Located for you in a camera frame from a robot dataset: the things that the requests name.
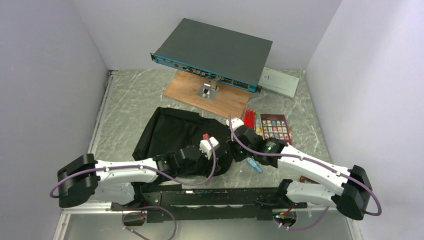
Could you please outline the black student backpack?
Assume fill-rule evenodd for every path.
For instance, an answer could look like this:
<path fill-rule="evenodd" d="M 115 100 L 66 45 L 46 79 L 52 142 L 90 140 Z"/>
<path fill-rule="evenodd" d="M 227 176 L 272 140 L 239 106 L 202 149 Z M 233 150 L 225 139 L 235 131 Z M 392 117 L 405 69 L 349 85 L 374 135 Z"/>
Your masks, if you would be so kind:
<path fill-rule="evenodd" d="M 215 176 L 226 173 L 233 156 L 227 140 L 228 127 L 213 118 L 205 118 L 197 112 L 170 107 L 157 107 L 147 122 L 142 135 L 132 153 L 135 161 L 141 161 L 187 146 L 197 146 L 208 134 L 219 142 L 216 150 L 217 166 Z"/>

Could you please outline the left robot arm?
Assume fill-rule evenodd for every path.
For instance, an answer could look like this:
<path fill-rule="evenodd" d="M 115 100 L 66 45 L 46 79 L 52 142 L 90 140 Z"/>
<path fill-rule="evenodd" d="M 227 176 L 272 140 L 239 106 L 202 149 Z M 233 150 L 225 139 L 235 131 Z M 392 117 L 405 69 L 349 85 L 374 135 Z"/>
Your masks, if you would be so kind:
<path fill-rule="evenodd" d="M 57 171 L 57 184 L 49 196 L 59 200 L 61 208 L 71 208 L 87 202 L 96 189 L 105 186 L 143 183 L 158 185 L 191 174 L 203 167 L 216 168 L 216 151 L 211 147 L 190 145 L 139 161 L 111 162 L 96 160 L 86 153 Z"/>

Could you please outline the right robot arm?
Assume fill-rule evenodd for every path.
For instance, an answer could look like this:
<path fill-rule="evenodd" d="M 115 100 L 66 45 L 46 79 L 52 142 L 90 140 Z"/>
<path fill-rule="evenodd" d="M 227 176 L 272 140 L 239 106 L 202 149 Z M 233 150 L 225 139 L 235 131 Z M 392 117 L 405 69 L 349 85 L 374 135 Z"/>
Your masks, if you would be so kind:
<path fill-rule="evenodd" d="M 263 139 L 240 119 L 234 118 L 227 125 L 236 161 L 252 158 L 261 165 L 295 171 L 313 181 L 308 184 L 282 180 L 275 194 L 280 207 L 297 203 L 327 205 L 358 221 L 365 215 L 379 216 L 382 213 L 367 172 L 361 166 L 334 165 L 301 152 L 284 140 Z"/>

